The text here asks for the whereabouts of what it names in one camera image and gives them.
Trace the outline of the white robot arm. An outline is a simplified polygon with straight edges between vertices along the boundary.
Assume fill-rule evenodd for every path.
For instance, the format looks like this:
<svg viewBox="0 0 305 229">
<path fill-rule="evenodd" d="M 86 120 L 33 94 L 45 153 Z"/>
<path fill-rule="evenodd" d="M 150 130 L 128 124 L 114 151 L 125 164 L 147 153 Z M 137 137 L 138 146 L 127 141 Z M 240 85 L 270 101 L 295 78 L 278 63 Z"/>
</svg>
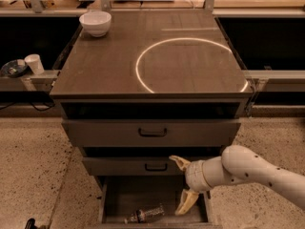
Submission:
<svg viewBox="0 0 305 229">
<path fill-rule="evenodd" d="M 189 161 L 180 156 L 170 156 L 170 160 L 184 173 L 189 187 L 182 191 L 177 216 L 188 213 L 199 195 L 214 187 L 254 182 L 305 209 L 305 176 L 277 167 L 244 146 L 228 146 L 221 156 L 207 160 Z"/>
</svg>

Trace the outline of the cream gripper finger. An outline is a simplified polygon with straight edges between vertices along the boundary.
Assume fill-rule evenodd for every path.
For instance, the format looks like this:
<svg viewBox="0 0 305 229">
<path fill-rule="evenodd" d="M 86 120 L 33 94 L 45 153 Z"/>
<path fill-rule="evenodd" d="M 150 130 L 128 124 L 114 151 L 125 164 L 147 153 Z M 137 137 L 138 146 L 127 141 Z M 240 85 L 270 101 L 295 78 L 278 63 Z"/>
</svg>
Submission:
<svg viewBox="0 0 305 229">
<path fill-rule="evenodd" d="M 177 216 L 187 214 L 190 209 L 195 205 L 199 198 L 199 194 L 193 190 L 184 189 L 181 193 L 180 202 L 175 210 Z"/>
<path fill-rule="evenodd" d="M 189 160 L 180 157 L 180 156 L 169 156 L 169 159 L 174 161 L 177 167 L 182 171 L 185 172 L 189 165 L 191 164 Z"/>
</svg>

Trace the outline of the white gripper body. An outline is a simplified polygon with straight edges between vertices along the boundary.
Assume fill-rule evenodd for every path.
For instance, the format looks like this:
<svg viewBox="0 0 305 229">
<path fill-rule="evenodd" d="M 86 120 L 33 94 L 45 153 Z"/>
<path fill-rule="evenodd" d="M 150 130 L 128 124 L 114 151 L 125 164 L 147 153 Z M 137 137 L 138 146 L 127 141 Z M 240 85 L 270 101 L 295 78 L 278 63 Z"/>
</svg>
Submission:
<svg viewBox="0 0 305 229">
<path fill-rule="evenodd" d="M 203 193 L 212 189 L 205 178 L 204 163 L 204 160 L 192 161 L 185 171 L 187 185 L 197 193 Z"/>
</svg>

